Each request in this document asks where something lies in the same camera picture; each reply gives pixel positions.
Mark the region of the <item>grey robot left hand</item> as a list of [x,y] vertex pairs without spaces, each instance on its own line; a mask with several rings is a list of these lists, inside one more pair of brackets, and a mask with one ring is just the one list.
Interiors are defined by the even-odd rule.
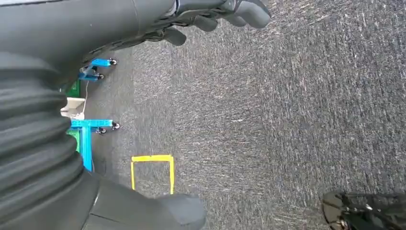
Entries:
[[200,230],[186,194],[147,198],[84,167],[61,91],[106,52],[162,41],[176,26],[264,28],[260,0],[3,0],[0,3],[0,227],[3,230]]

